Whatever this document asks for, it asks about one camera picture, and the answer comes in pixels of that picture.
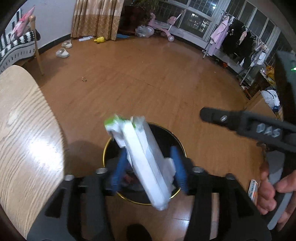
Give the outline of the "person's right hand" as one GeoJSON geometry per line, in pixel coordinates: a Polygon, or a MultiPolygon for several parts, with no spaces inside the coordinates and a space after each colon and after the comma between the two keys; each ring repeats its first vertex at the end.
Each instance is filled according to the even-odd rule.
{"type": "Polygon", "coordinates": [[[275,193],[293,192],[291,200],[277,222],[278,231],[282,230],[295,210],[295,170],[276,183],[275,187],[269,182],[269,164],[264,162],[260,167],[260,185],[258,188],[257,209],[262,215],[276,208],[275,193]]]}

